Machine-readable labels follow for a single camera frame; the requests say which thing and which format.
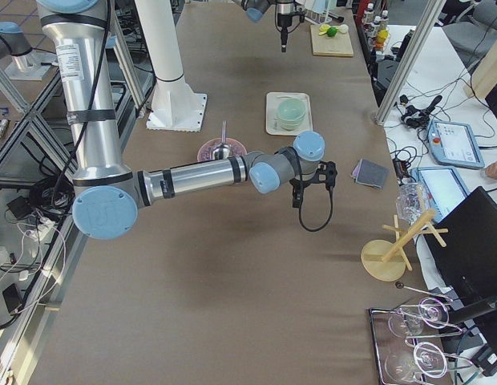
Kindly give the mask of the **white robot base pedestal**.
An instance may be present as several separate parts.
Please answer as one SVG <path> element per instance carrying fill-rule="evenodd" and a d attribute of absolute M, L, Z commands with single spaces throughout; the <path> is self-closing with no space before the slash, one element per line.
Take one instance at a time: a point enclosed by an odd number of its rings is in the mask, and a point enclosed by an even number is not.
<path fill-rule="evenodd" d="M 156 77 L 147 128 L 199 132 L 207 96 L 195 93 L 185 80 L 170 2 L 139 0 L 135 5 Z"/>

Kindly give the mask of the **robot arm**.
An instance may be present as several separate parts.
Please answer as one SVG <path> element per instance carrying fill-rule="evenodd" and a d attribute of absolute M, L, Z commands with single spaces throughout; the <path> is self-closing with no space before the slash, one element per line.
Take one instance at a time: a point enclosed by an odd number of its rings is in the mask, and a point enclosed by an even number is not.
<path fill-rule="evenodd" d="M 105 47 L 112 25 L 113 1 L 37 1 L 43 32 L 55 44 L 75 143 L 77 171 L 72 184 L 72 216 L 79 230 L 94 239 L 114 239 L 135 224 L 138 209 L 170 199 L 250 179 L 259 193 L 289 182 L 301 226 L 323 229 L 333 213 L 335 163 L 322 161 L 325 141 L 316 132 L 300 133 L 290 147 L 272 155 L 249 152 L 134 176 L 123 162 L 111 96 Z M 186 84 L 169 1 L 136 1 L 156 75 L 151 128 L 197 132 L 207 96 Z M 304 189 L 323 183 L 329 192 L 326 223 L 307 228 L 301 219 Z"/>
<path fill-rule="evenodd" d="M 273 19 L 280 34 L 282 53 L 287 51 L 289 34 L 305 21 L 304 8 L 297 1 L 241 0 L 234 3 L 244 10 L 252 22 L 259 22 L 272 6 L 275 7 Z"/>

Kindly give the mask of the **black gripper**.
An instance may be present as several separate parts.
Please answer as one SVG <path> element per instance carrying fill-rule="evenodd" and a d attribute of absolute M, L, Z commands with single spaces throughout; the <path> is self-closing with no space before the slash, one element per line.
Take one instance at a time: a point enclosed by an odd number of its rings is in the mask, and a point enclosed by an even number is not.
<path fill-rule="evenodd" d="M 308 180 L 293 178 L 289 183 L 293 186 L 292 206 L 300 208 L 303 203 L 304 191 L 311 184 L 323 184 L 329 193 L 330 202 L 333 202 L 333 190 L 336 184 L 337 167 L 333 161 L 321 161 L 316 172 Z"/>
<path fill-rule="evenodd" d="M 305 21 L 305 12 L 302 6 L 293 0 L 276 1 L 277 30 L 281 38 L 281 52 L 287 52 L 287 43 L 293 19 L 297 18 L 298 24 Z"/>

